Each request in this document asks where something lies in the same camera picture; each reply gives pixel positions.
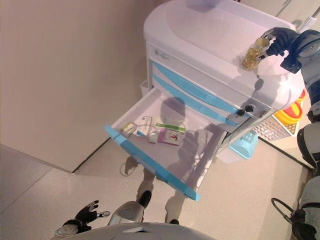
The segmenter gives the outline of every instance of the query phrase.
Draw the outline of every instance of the beige wall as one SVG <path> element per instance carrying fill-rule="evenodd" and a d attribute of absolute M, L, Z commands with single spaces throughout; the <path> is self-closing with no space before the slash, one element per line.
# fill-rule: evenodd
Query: beige wall
<path fill-rule="evenodd" d="M 1 143 L 73 171 L 140 97 L 158 0 L 3 0 Z"/>

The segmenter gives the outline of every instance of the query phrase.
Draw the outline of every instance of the tiled floor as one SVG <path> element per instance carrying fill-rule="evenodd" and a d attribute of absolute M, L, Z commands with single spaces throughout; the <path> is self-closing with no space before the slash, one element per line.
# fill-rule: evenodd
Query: tiled floor
<path fill-rule="evenodd" d="M 5 203 L 0 216 L 2 240 L 50 239 L 55 229 L 93 200 L 100 200 L 98 210 L 111 212 L 122 203 L 135 200 L 143 180 L 141 166 L 130 176 L 120 174 L 128 155 L 112 141 L 76 174 L 40 167 L 38 161 L 30 163 L 33 160 L 24 154 L 14 158 L 15 152 L 10 148 L 1 148 L 1 152 L 5 176 L 1 177 Z M 296 207 L 307 171 L 263 142 L 258 143 L 252 159 L 239 159 L 229 150 L 219 154 L 199 189 L 201 199 L 183 202 L 180 223 L 217 240 L 290 239 L 290 226 L 275 211 L 270 198 L 280 198 Z M 144 219 L 164 222 L 166 203 L 175 191 L 159 180 L 153 185 Z M 170 200 L 179 201 L 183 201 L 179 195 Z M 108 220 L 97 220 L 91 226 L 105 226 Z"/>

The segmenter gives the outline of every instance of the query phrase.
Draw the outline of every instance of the blue basket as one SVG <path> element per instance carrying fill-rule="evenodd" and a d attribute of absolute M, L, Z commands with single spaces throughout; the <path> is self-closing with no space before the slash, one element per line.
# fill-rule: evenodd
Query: blue basket
<path fill-rule="evenodd" d="M 232 143 L 229 148 L 245 159 L 250 159 L 255 152 L 258 143 L 258 133 L 251 130 L 240 139 Z"/>

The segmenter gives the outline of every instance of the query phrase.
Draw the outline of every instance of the blue handle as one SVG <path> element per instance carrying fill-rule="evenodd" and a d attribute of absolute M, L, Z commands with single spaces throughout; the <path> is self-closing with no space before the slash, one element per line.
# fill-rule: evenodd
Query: blue handle
<path fill-rule="evenodd" d="M 224 110 L 231 114 L 236 114 L 238 109 L 234 106 L 230 105 L 229 103 L 221 100 L 220 98 L 212 95 L 211 93 L 203 90 L 202 88 L 196 86 L 195 84 L 189 82 L 188 80 L 184 79 L 183 77 L 173 73 L 172 71 L 168 70 L 167 68 L 159 65 L 158 63 L 153 63 L 155 67 L 163 73 L 171 82 L 177 85 L 179 88 L 187 92 L 188 94 L 192 95 L 193 97 L 213 106 L 218 109 Z"/>
<path fill-rule="evenodd" d="M 221 123 L 229 124 L 229 125 L 236 126 L 236 127 L 239 126 L 238 124 L 234 123 L 233 121 L 230 121 L 226 117 L 221 116 L 219 113 L 211 110 L 210 108 L 202 105 L 198 101 L 183 94 L 182 92 L 180 92 L 179 90 L 177 90 L 173 86 L 171 86 L 170 84 L 163 81 L 160 77 L 158 77 L 154 74 L 152 76 L 163 88 L 165 88 L 172 96 L 176 97 L 177 100 L 181 101 L 183 104 L 186 104 L 190 108 L 192 108 L 192 109 L 194 109 L 194 110 L 196 110 L 196 111 L 198 111 L 198 112 L 200 112 L 200 113 L 202 113 L 212 119 L 215 119 Z"/>
<path fill-rule="evenodd" d="M 121 146 L 128 154 L 132 157 L 136 157 L 137 159 L 143 161 L 142 165 L 146 164 L 146 168 L 152 168 L 155 170 L 156 175 L 162 179 L 164 182 L 172 186 L 173 188 L 181 191 L 185 196 L 198 201 L 200 196 L 197 194 L 192 188 L 184 184 L 180 179 L 175 177 L 172 173 L 167 171 L 163 166 L 141 151 L 138 147 L 132 144 L 128 139 L 122 136 L 117 130 L 112 128 L 109 125 L 104 127 L 105 131 L 109 134 L 109 136 L 119 145 Z"/>

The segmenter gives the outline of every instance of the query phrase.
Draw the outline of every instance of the yellow object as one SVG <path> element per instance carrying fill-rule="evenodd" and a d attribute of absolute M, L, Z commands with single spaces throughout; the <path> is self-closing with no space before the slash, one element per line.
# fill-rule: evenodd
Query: yellow object
<path fill-rule="evenodd" d="M 303 100 L 305 99 L 306 97 L 306 90 L 303 89 L 300 97 L 296 100 L 299 104 L 303 102 Z"/>
<path fill-rule="evenodd" d="M 285 126 L 296 124 L 302 118 L 303 112 L 298 102 L 294 102 L 290 107 L 277 111 L 274 116 Z"/>
<path fill-rule="evenodd" d="M 242 67 L 247 71 L 255 69 L 261 61 L 261 59 L 259 59 L 258 56 L 262 52 L 264 52 L 268 46 L 269 40 L 266 38 L 259 37 L 255 41 L 254 45 L 250 47 L 246 52 L 246 55 L 242 61 Z"/>

